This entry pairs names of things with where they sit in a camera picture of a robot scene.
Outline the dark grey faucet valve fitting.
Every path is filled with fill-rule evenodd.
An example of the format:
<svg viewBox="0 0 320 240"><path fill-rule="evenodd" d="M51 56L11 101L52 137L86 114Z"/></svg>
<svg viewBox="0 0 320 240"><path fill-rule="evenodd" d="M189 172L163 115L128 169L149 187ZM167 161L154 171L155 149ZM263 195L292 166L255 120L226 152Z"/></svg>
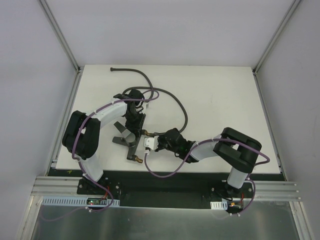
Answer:
<svg viewBox="0 0 320 240"><path fill-rule="evenodd" d="M136 155L136 151L140 139L145 132L143 130L144 120L136 123L129 122L128 126L122 125L120 122L116 121L113 125L120 132L121 136L114 136L112 142L127 147L127 160L142 164L143 159Z"/></svg>

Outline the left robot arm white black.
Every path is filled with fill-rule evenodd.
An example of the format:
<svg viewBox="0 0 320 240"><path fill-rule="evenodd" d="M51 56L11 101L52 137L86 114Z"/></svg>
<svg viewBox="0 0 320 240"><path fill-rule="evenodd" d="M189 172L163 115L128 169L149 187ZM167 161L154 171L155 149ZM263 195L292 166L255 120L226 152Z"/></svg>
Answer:
<svg viewBox="0 0 320 240"><path fill-rule="evenodd" d="M114 126L121 137L115 136L112 142L128 147L127 159L141 163L136 156L136 149L142 135L142 127L146 115L137 110L145 100L143 93L132 89L128 94L117 94L111 102L98 108L92 113L74 111L69 119L62 138L62 145L71 153L84 174L89 180L88 188L99 195L105 191L106 183L101 179L103 169L96 151L99 146L100 131L110 122L124 117L126 122L122 125L115 122Z"/></svg>

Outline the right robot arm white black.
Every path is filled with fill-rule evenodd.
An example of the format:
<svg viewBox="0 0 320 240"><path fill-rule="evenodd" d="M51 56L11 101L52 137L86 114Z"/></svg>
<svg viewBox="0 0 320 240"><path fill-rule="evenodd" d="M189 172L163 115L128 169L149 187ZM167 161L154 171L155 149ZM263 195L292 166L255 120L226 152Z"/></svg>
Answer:
<svg viewBox="0 0 320 240"><path fill-rule="evenodd" d="M203 141L187 140L178 129L173 128L161 135L146 138L144 146L148 151L170 151L183 163L198 163L207 158L220 157L231 165L231 170L224 189L216 192L227 199L242 193L245 181L257 165L258 156L269 160L261 152L259 141L230 127L224 128L218 137Z"/></svg>

